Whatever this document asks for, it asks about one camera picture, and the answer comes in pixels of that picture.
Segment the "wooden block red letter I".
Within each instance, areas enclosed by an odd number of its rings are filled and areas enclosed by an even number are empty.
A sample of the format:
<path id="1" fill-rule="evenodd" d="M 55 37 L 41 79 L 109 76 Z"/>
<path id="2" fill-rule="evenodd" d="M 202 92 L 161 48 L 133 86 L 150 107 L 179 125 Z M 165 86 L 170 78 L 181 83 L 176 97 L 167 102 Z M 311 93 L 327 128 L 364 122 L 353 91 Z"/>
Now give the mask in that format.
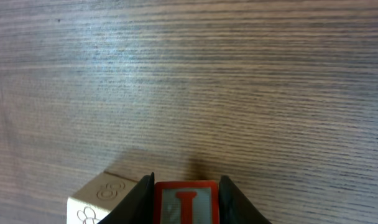
<path id="1" fill-rule="evenodd" d="M 212 180 L 157 182 L 154 224 L 219 224 L 218 186 Z"/>

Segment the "wooden block blue side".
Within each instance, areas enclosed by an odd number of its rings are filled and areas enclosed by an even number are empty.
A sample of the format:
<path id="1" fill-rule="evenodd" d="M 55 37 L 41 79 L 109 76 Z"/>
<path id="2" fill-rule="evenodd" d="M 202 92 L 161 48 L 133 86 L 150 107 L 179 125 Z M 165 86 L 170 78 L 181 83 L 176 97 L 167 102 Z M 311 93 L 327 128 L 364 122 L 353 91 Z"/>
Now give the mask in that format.
<path id="1" fill-rule="evenodd" d="M 97 224 L 137 184 L 115 174 L 102 172 L 68 197 L 66 224 Z"/>

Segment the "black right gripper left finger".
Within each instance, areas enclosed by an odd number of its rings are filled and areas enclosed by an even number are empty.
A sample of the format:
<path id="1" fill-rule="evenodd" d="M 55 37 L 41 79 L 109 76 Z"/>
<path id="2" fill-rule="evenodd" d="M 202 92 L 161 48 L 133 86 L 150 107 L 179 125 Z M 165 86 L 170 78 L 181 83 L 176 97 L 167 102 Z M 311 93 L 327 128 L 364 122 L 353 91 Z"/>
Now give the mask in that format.
<path id="1" fill-rule="evenodd" d="M 98 224 L 153 224 L 154 173 L 141 178 L 121 202 Z"/>

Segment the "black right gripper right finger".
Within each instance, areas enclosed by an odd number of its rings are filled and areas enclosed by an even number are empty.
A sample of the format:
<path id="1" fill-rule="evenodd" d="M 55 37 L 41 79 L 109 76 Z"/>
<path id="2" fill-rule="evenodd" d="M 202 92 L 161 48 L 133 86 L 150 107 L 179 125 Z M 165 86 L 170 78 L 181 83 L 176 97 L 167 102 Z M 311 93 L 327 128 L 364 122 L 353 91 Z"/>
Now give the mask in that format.
<path id="1" fill-rule="evenodd" d="M 271 224 L 227 176 L 218 185 L 220 224 Z"/>

